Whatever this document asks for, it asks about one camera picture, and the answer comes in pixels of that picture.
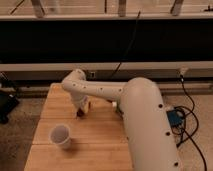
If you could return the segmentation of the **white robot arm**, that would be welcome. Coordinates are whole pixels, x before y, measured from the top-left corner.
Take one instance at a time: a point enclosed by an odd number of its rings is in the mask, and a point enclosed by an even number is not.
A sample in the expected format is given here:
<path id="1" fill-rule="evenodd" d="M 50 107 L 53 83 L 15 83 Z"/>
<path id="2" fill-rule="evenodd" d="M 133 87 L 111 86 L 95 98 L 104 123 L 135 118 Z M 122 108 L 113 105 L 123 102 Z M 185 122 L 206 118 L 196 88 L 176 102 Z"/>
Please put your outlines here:
<path id="1" fill-rule="evenodd" d="M 153 81 L 87 81 L 85 73 L 75 69 L 63 79 L 62 88 L 77 109 L 86 105 L 88 95 L 118 102 L 133 171 L 182 171 L 162 95 Z"/>

